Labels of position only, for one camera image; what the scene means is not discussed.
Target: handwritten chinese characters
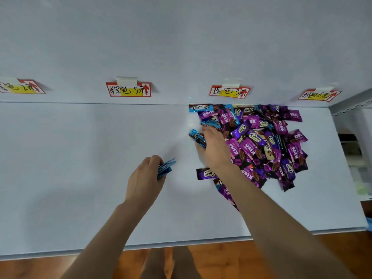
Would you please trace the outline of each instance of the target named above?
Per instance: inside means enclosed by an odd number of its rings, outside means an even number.
[[[137,86],[121,86],[116,82],[106,82],[111,97],[151,97],[151,83],[138,82]]]
[[[245,99],[251,87],[223,88],[222,85],[212,85],[210,96],[224,96],[231,98]]]
[[[336,90],[325,90],[325,88],[307,89],[298,100],[315,100],[330,102],[335,98],[341,91]]]
[[[34,80],[17,78],[0,78],[1,93],[45,94]]]

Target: bare leg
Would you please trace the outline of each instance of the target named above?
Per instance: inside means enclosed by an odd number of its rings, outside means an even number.
[[[142,272],[139,279],[166,279],[164,265],[164,249],[152,249],[142,266]]]
[[[202,279],[187,246],[173,248],[173,262],[171,279]]]

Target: person's right hand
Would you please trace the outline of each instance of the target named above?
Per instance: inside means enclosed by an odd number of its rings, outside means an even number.
[[[217,172],[220,168],[231,165],[230,149],[228,145],[226,145],[221,132],[211,126],[205,126],[202,129],[205,141],[207,142],[207,148],[203,148],[198,143],[195,144],[198,154],[206,163],[205,165],[214,172]]]

